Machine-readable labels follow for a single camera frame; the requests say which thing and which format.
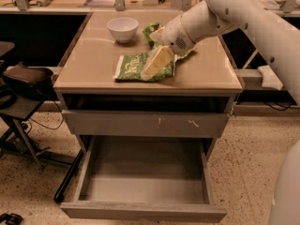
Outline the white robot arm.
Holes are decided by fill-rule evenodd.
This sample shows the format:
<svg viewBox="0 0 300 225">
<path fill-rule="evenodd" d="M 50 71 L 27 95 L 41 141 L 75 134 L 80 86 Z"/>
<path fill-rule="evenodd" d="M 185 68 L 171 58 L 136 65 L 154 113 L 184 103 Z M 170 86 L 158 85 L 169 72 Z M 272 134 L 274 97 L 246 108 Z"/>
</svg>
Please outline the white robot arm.
<svg viewBox="0 0 300 225">
<path fill-rule="evenodd" d="M 263 6 L 260 0 L 202 0 L 150 34 L 172 54 L 182 54 L 199 41 L 239 28 L 293 100 L 300 102 L 300 30 Z"/>
</svg>

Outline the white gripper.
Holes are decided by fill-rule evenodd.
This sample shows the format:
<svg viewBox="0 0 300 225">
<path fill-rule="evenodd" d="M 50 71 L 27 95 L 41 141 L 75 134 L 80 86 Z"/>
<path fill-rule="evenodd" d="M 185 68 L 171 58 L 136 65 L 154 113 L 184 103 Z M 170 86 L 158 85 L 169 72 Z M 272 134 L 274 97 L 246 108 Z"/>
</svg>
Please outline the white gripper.
<svg viewBox="0 0 300 225">
<path fill-rule="evenodd" d="M 152 32 L 149 37 L 154 42 L 166 46 L 158 46 L 150 52 L 142 69 L 143 80 L 152 79 L 174 59 L 174 53 L 182 54 L 195 46 L 195 18 L 193 15 L 182 14 L 169 21 L 164 28 Z"/>
</svg>

